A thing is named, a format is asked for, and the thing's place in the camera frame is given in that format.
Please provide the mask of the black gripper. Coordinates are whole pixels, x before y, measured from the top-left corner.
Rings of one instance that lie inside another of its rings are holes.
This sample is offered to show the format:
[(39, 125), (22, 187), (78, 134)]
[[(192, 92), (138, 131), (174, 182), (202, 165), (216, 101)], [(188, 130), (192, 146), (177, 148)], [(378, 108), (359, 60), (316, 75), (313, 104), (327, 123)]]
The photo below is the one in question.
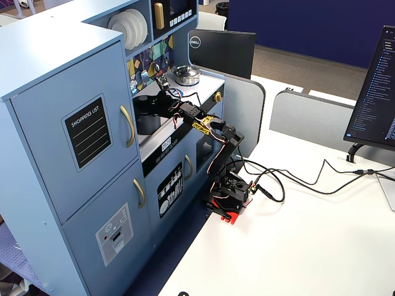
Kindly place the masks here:
[(154, 115), (159, 117), (172, 117), (174, 116), (180, 109), (182, 105), (182, 94), (180, 92), (169, 93), (159, 92), (158, 95), (155, 96), (155, 100), (157, 102), (165, 101), (165, 106), (159, 105), (154, 108)]

